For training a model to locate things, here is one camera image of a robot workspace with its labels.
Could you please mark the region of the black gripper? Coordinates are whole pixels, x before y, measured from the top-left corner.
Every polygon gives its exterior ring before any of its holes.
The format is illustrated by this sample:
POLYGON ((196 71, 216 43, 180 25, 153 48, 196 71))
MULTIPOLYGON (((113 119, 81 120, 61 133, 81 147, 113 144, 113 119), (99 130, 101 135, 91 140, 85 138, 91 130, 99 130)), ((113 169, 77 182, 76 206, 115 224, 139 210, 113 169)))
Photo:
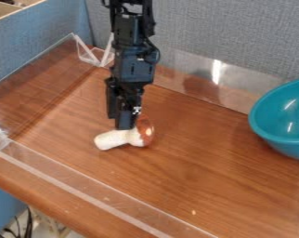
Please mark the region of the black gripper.
POLYGON ((153 83, 159 61, 160 50, 156 46, 115 48, 115 65, 111 67, 111 77, 105 80, 105 85, 108 117, 115 119, 115 127, 119 130, 135 128, 141 114, 144 87, 153 83))

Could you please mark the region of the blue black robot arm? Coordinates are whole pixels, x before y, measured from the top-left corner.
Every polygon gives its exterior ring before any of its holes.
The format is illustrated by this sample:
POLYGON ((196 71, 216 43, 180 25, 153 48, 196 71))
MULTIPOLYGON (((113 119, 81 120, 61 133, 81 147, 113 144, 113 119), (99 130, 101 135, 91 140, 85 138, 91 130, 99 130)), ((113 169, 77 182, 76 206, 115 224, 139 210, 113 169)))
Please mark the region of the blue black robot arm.
POLYGON ((155 35, 152 0, 101 0, 111 9, 115 65, 107 85, 107 112, 117 130, 129 130, 141 113, 145 85, 153 82, 162 53, 149 38, 155 35))

